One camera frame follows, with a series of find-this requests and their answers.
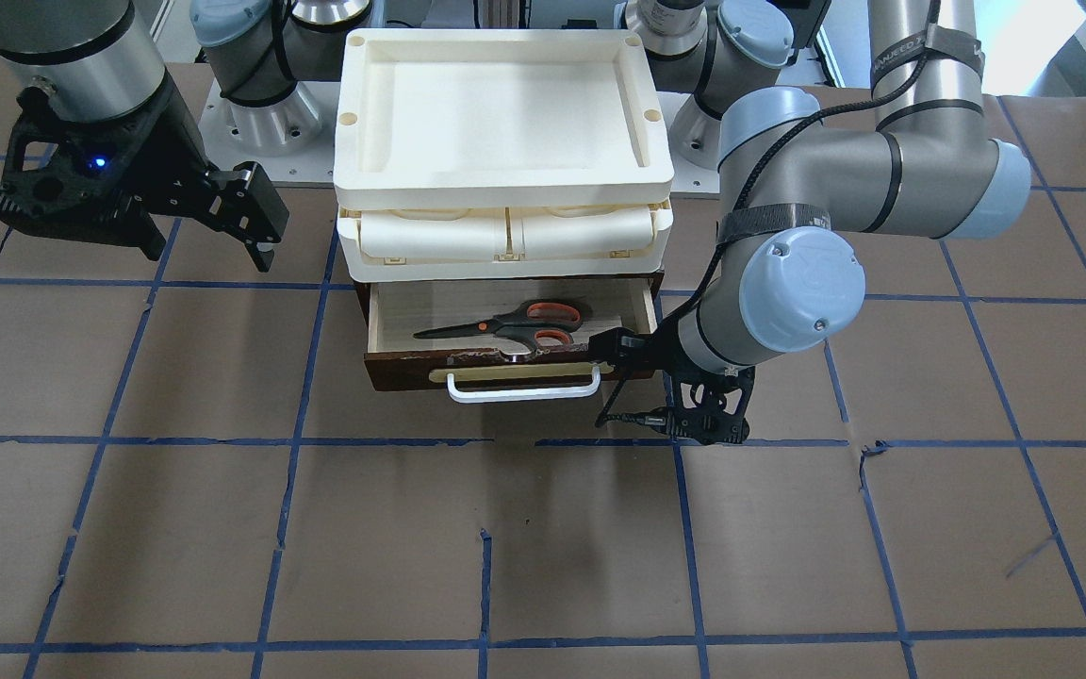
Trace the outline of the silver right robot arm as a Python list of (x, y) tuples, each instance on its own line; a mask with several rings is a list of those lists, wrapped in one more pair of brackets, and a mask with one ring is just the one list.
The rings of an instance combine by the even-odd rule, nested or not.
[(132, 1), (0, 1), (0, 58), (22, 83), (0, 179), (0, 221), (38, 238), (157, 259), (154, 216), (191, 218), (245, 246), (258, 271), (288, 208), (258, 158), (313, 141), (306, 81), (337, 80), (370, 1), (194, 1), (195, 39), (250, 158), (212, 162)]

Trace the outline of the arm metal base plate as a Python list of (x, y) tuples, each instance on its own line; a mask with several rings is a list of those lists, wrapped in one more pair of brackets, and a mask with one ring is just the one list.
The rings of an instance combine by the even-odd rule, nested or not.
[(237, 105), (212, 83), (199, 130), (206, 153), (227, 171), (255, 160), (280, 188), (333, 184), (337, 81), (301, 81), (285, 102)]
[(698, 104), (689, 104), (691, 95), (660, 91), (659, 98), (675, 168), (670, 193), (694, 198), (718, 194), (720, 121), (707, 116)]

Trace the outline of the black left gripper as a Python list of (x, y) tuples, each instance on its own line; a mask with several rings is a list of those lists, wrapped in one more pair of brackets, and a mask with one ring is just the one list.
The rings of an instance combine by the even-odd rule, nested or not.
[(588, 356), (613, 366), (613, 370), (662, 370), (672, 379), (675, 403), (651, 411), (616, 413), (616, 422), (633, 422), (700, 444), (740, 444), (749, 438), (746, 408), (754, 367), (728, 365), (719, 373), (702, 369), (686, 355), (675, 334), (599, 332), (590, 337)]

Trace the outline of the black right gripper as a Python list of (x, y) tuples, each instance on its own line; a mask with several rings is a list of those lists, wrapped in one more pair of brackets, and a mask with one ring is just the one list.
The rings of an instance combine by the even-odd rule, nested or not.
[(195, 218), (209, 208), (209, 159), (172, 75), (116, 120), (59, 120), (49, 104), (55, 95), (35, 77), (17, 96), (0, 221), (34, 237), (159, 259), (165, 240), (152, 216)]

